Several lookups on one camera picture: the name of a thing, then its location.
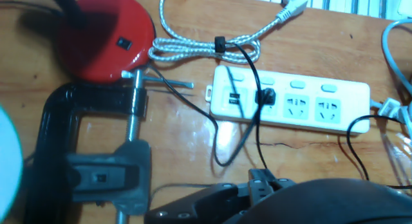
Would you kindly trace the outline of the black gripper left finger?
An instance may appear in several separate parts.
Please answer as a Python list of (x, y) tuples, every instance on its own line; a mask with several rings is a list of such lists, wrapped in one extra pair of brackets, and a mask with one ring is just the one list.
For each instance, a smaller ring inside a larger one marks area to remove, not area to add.
[(274, 192), (277, 178), (268, 169), (251, 169), (249, 181), (217, 183), (152, 209), (145, 224), (236, 223), (248, 210)]

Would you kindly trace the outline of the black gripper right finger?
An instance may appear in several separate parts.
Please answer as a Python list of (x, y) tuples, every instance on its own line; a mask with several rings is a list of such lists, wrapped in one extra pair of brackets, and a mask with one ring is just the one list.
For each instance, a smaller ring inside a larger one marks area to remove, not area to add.
[(278, 191), (296, 185), (296, 182), (288, 178), (278, 178), (273, 181), (273, 190)]

